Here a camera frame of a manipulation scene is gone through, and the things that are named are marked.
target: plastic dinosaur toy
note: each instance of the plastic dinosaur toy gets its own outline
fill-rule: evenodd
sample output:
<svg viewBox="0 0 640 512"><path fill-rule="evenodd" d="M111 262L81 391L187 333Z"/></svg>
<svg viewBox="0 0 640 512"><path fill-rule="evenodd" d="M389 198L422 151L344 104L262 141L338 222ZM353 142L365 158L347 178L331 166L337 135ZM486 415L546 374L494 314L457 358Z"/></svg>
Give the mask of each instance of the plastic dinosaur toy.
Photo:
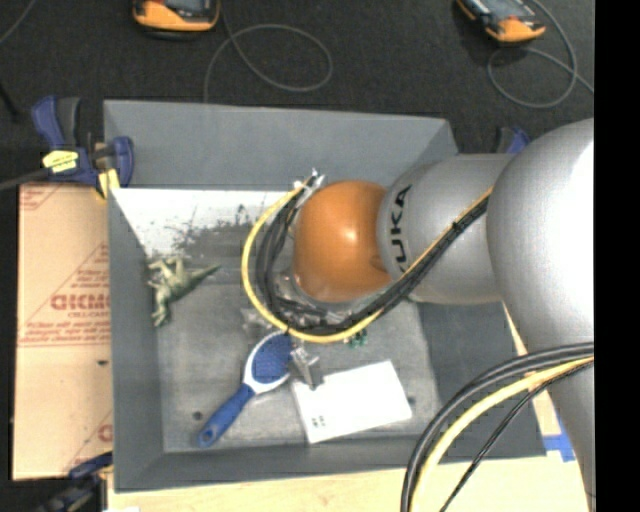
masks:
<svg viewBox="0 0 640 512"><path fill-rule="evenodd" d="M159 259L149 264L151 270L160 270L161 282L148 281L149 286L156 290L156 310L151 314L154 327L165 323L170 315L169 304L181 299L193 291L205 277L210 276L220 268L220 265L211 265L207 268L187 271L184 268L182 258L173 257Z"/></svg>

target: orange object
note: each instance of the orange object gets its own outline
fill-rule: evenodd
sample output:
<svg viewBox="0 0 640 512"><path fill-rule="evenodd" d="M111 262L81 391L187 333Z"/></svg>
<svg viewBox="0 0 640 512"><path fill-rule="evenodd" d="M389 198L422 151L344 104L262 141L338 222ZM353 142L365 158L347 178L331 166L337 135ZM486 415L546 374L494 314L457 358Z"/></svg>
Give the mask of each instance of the orange object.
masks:
<svg viewBox="0 0 640 512"><path fill-rule="evenodd" d="M509 16L508 18L498 22L498 30L493 31L487 27L486 31L493 38L501 43L522 43L540 37L546 27L542 25L531 25L523 22L517 16Z"/></svg>
<svg viewBox="0 0 640 512"><path fill-rule="evenodd" d="M296 283L322 302L347 302L391 281L378 253L376 223L385 188L340 181L316 192L295 227Z"/></svg>
<svg viewBox="0 0 640 512"><path fill-rule="evenodd" d="M168 32L204 32L218 21L220 2L211 16L180 16L165 5L163 0L142 0L134 2L133 18L142 26Z"/></svg>

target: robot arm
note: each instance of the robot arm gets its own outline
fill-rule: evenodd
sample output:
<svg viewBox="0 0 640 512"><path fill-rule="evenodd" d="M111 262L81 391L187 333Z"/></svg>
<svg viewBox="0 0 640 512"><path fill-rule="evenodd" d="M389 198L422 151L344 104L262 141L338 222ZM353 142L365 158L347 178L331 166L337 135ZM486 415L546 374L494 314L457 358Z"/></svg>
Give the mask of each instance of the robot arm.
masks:
<svg viewBox="0 0 640 512"><path fill-rule="evenodd" d="M593 132L588 119L515 156L458 155L420 166L385 193L366 182L321 189L296 221L293 295L349 312L363 295L403 276L489 189L486 215L453 241L411 298L502 301L532 352L594 341ZM593 369L553 384L550 393L595 510Z"/></svg>

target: white card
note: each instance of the white card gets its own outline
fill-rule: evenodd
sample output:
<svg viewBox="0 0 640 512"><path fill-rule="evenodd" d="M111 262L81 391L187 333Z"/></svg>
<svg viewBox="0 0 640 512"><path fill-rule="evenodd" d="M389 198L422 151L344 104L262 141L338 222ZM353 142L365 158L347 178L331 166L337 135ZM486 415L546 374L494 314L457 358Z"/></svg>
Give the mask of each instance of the white card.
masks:
<svg viewBox="0 0 640 512"><path fill-rule="evenodd" d="M315 390L292 384L307 439L318 443L411 418L391 361L325 375Z"/></svg>

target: black carpet floor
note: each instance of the black carpet floor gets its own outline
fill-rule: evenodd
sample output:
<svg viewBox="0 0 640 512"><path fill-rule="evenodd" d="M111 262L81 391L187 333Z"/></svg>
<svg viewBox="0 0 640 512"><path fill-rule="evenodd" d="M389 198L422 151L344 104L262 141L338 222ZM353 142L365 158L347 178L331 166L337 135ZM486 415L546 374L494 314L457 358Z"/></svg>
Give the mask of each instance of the black carpet floor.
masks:
<svg viewBox="0 0 640 512"><path fill-rule="evenodd" d="M88 133L101 137L105 98L197 103L206 96L230 105L435 116L449 120L463 153L493 151L500 127L518 126L536 138L594 116L594 97L580 80L562 101L546 108L507 99L487 72L495 43L464 18L452 0L224 0L231 30L286 24L313 35L330 52L332 75L316 90L288 92L260 80L228 45L213 63L206 94L207 68L228 36L222 22L193 41L162 41L141 32L131 16L131 0L35 0L22 23L5 37L30 2L1 3L0 83L23 115L12 121L0 103L0 180L39 167L46 146L28 112L50 94L82 98L81 140ZM527 48L576 67L581 79L593 85L595 2L545 0L544 6L533 8L548 29ZM562 27L571 53L545 10ZM251 31L239 36L238 43L275 80L305 86L326 76L326 56L300 35ZM556 103L571 85L565 69L525 50L503 50L493 62L501 86L524 102ZM1 510L14 510L18 503L28 507L51 486L61 485L8 482L16 245L16 197L8 190L0 192ZM95 508L95 503L88 507Z"/></svg>

